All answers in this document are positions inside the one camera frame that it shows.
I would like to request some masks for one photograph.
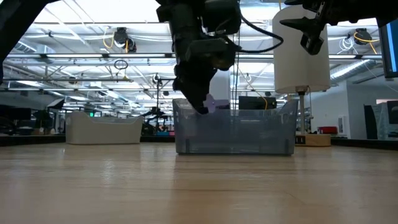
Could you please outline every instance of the red object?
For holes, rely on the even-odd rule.
[[[319,134],[337,134],[337,127],[319,127]]]

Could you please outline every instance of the white cylindrical container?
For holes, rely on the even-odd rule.
[[[303,33],[283,26],[283,19],[314,18],[315,13],[302,6],[290,6],[279,11],[272,20],[273,33],[281,36],[284,43],[274,50],[275,90],[277,93],[296,93],[298,89],[322,91],[330,88],[328,35],[326,28],[321,34],[324,41],[317,55],[310,55],[301,45]]]

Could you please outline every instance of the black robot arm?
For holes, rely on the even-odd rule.
[[[378,26],[382,27],[398,18],[398,8],[391,3],[388,0],[286,0],[286,5],[302,5],[316,14],[313,19],[292,18],[280,23],[301,30],[301,45],[309,54],[316,55],[324,41],[320,33],[326,24],[335,26],[343,21],[357,23],[360,19],[376,18]]]

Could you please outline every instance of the purple object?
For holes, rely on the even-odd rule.
[[[211,94],[207,94],[203,105],[208,109],[209,113],[214,113],[218,106],[229,105],[229,100],[215,100]]]

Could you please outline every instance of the black cable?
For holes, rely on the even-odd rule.
[[[232,41],[235,43],[235,34],[232,35]],[[233,70],[233,76],[234,76],[234,79],[232,81],[232,97],[233,97],[234,96],[234,91],[235,91],[235,78],[236,78],[236,75],[235,75],[235,63],[233,65],[232,70]],[[235,110],[235,103],[233,103],[232,109]]]
[[[279,43],[274,45],[274,46],[272,46],[272,47],[270,47],[270,48],[268,48],[268,49],[264,49],[264,50],[243,50],[243,49],[240,49],[239,52],[249,53],[249,54],[259,54],[259,53],[264,53],[264,52],[268,52],[268,51],[274,50],[274,49],[276,49],[277,47],[281,46],[284,43],[284,39],[282,37],[280,37],[280,36],[278,36],[276,34],[273,34],[273,33],[269,32],[269,31],[266,31],[264,29],[261,29],[260,27],[255,26],[253,23],[249,22],[242,14],[241,14],[241,17],[242,17],[243,22],[245,24],[247,24],[249,27],[253,28],[254,30],[256,30],[256,31],[258,31],[258,32],[260,32],[262,34],[268,35],[270,37],[273,37],[273,38],[279,40]]]
[[[241,29],[239,29],[238,32],[238,45],[241,45]],[[239,52],[236,52],[238,55],[238,59],[236,61],[236,83],[235,83],[235,109],[236,109],[236,103],[238,102],[238,81],[239,81]]]
[[[116,73],[116,77],[118,77],[120,71],[121,71],[121,70],[126,70],[126,69],[129,67],[129,64],[128,64],[125,60],[119,59],[119,60],[117,60],[117,61],[114,62],[113,66],[114,66],[117,70],[119,70],[119,71]]]

